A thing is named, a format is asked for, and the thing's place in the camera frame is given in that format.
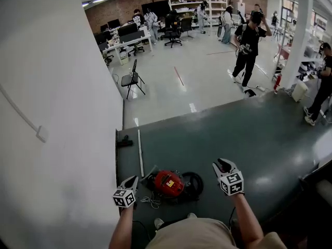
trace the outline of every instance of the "beige shirt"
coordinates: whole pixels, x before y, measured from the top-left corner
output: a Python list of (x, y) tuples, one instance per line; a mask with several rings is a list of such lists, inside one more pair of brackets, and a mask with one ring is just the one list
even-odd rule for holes
[[(157, 231), (146, 249), (236, 249), (229, 229), (210, 218), (188, 218)], [(267, 234), (256, 249), (286, 249), (275, 232)]]

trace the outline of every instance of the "fire extinguisher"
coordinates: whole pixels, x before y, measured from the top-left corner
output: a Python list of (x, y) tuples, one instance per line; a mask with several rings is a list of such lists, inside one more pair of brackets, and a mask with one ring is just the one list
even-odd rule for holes
[(280, 86), (280, 85), (279, 85), (280, 81), (281, 81), (281, 74), (279, 74), (279, 76), (276, 78), (276, 82), (275, 82), (275, 85), (274, 85), (274, 87), (273, 87), (273, 89), (274, 89), (274, 93), (275, 93), (275, 94), (277, 94), (277, 92), (278, 92), (277, 87)]

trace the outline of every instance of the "white pants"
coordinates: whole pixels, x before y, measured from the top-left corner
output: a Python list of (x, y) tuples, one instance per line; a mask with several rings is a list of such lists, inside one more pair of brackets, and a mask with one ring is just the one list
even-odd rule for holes
[(198, 18), (199, 31), (203, 32), (204, 31), (204, 18), (201, 16), (197, 16), (197, 18)]
[(151, 34), (151, 42), (154, 44), (157, 42), (158, 40), (158, 28), (157, 27), (152, 27), (149, 30), (150, 34)]

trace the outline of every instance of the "white desk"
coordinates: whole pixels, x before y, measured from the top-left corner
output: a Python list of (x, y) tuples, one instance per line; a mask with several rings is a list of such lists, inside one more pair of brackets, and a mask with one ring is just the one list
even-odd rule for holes
[(117, 58), (119, 59), (120, 64), (123, 65), (123, 62), (122, 62), (122, 60), (120, 58), (119, 48), (123, 47), (123, 46), (126, 46), (126, 45), (129, 45), (129, 44), (135, 44), (135, 43), (140, 42), (140, 41), (142, 41), (144, 39), (148, 39), (149, 40), (149, 44), (150, 44), (150, 50), (153, 53), (154, 50), (152, 48), (152, 43), (151, 43), (150, 37), (151, 37), (150, 33), (147, 32), (144, 37), (141, 37), (141, 38), (138, 38), (138, 39), (134, 39), (134, 40), (128, 41), (126, 43), (116, 44), (116, 45), (110, 46), (107, 49), (103, 50), (103, 53), (107, 53), (108, 51), (111, 51), (111, 50), (114, 49), (115, 50), (115, 54), (116, 54)]

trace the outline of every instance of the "floor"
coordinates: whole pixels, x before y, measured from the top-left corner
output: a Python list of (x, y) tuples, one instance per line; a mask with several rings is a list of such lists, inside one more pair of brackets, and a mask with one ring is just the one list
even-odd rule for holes
[[(278, 95), (269, 92), (140, 126), (145, 174), (154, 165), (181, 173), (197, 172), (204, 181), (204, 191), (197, 202), (163, 202), (157, 210), (138, 202), (134, 219), (141, 221), (152, 237), (156, 217), (175, 220), (194, 212), (228, 222), (233, 205), (217, 185), (212, 169), (217, 158), (234, 161), (242, 171), (246, 198), (261, 223), (283, 210), (301, 191), (298, 177), (332, 158), (332, 125), (321, 119), (312, 127), (303, 119), (303, 106), (310, 105), (316, 94), (314, 85), (311, 98), (301, 103), (295, 103), (284, 91)], [(120, 140), (128, 135), (134, 143), (119, 149), (120, 181), (141, 174), (137, 130), (119, 132)], [(150, 194), (140, 185), (137, 199)], [(148, 242), (145, 237), (143, 227), (135, 223), (133, 248), (144, 248)]]
[[(182, 34), (183, 46), (164, 46), (167, 40), (158, 41), (154, 46), (154, 56), (149, 46), (145, 53), (138, 53), (137, 69), (145, 81), (143, 90), (146, 95), (134, 87), (124, 107), (124, 127), (131, 128), (147, 123), (165, 120), (187, 113), (202, 110), (247, 98), (239, 84), (234, 84), (230, 74), (236, 63), (235, 47), (217, 40), (216, 27), (207, 34), (197, 30), (189, 32), (194, 39)], [(263, 38), (259, 43), (259, 56), (250, 79), (249, 86), (266, 88), (264, 95), (272, 89), (272, 74), (275, 64), (272, 62), (278, 45), (271, 37)], [(118, 82), (118, 88), (124, 99), (127, 88), (120, 86), (121, 77), (132, 70), (135, 57), (123, 66), (116, 58), (109, 70)]]

